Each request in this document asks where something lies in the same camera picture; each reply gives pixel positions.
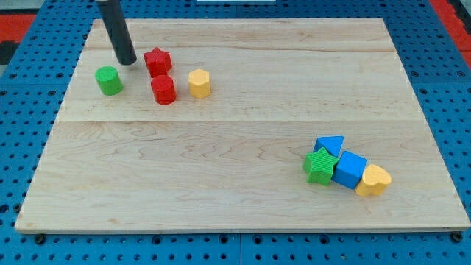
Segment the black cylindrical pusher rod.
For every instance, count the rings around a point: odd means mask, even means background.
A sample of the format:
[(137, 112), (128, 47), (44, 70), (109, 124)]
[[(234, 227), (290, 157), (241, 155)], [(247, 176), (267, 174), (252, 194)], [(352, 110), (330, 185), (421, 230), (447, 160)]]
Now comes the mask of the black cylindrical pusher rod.
[(121, 65), (132, 65), (137, 56), (132, 44), (124, 13), (119, 0), (96, 0), (117, 61)]

